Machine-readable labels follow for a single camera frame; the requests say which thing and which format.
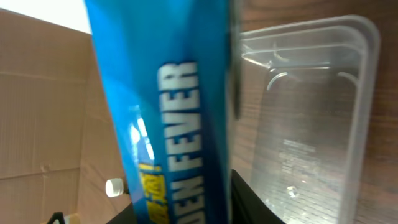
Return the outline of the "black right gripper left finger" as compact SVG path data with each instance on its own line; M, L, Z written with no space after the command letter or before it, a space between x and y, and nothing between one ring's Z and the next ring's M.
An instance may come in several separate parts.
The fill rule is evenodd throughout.
M134 212L122 211L112 218L107 224L136 224Z

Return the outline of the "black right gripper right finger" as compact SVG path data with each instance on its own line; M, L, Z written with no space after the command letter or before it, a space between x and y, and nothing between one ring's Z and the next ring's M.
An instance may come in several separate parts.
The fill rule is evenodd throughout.
M234 169L231 171L231 189L232 224L284 224Z

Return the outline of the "dark bottle white cap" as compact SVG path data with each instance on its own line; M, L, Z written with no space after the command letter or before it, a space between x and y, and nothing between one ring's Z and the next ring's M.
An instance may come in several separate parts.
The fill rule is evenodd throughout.
M105 183L106 195L110 198L118 197L123 194L129 195L129 188L125 178L108 179Z

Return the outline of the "blue Kool Fever box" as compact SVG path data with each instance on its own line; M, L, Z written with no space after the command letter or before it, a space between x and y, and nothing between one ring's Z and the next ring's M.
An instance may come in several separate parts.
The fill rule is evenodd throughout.
M229 223L229 2L88 0L138 223Z

